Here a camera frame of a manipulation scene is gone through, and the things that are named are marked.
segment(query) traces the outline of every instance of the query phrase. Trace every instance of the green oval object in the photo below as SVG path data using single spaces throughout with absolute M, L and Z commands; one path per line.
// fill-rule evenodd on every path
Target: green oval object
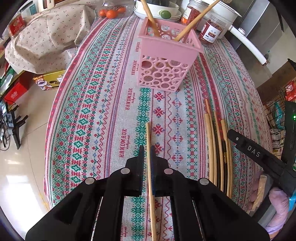
M 163 19 L 169 19 L 171 18 L 171 13 L 169 11 L 166 11 L 166 10 L 162 10 L 160 11 L 160 16 L 163 18 Z

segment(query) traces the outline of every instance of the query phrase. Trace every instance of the tile floor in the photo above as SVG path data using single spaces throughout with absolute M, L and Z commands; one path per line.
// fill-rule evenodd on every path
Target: tile floor
M 28 115 L 26 124 L 20 129 L 21 147 L 17 150 L 11 138 L 9 149 L 0 151 L 0 206 L 23 238 L 49 210 L 43 191 L 44 144 L 56 92 L 56 89 L 43 91 L 33 84 L 17 100 L 16 114 Z

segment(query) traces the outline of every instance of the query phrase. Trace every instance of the white tube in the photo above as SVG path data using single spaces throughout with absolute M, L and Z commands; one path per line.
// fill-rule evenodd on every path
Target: white tube
M 262 65 L 266 64 L 266 58 L 263 54 L 255 47 L 254 44 L 250 40 L 247 39 L 240 31 L 238 31 L 233 25 L 230 26 L 229 31 L 237 37 L 259 60 Z

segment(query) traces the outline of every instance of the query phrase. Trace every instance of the orange fruit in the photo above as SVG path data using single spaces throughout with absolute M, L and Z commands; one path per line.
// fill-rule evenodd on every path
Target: orange fruit
M 107 12 L 108 12 L 107 9 L 101 9 L 101 10 L 99 11 L 99 15 L 100 15 L 100 17 L 101 17 L 101 18 L 105 18 Z
M 116 18 L 118 15 L 117 11 L 115 10 L 108 10 L 108 12 L 106 13 L 106 17 L 107 18 Z
M 120 7 L 117 9 L 118 13 L 125 13 L 126 12 L 126 7 Z

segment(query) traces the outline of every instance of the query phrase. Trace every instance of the patterned tablecloth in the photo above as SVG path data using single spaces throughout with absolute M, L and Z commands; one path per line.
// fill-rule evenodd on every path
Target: patterned tablecloth
M 205 47 L 175 93 L 136 86 L 142 20 L 96 22 L 69 65 L 55 98 L 46 135 L 44 189 L 55 206 L 82 180 L 108 177 L 146 145 L 186 177 L 208 177 L 205 98 L 218 119 L 267 150 L 271 140 L 254 83 L 230 43 L 223 38 Z M 233 147 L 233 200 L 249 201 L 253 161 Z M 123 240 L 150 240 L 147 182 L 142 197 L 124 203 Z M 156 198 L 160 240 L 173 238 L 169 198 Z

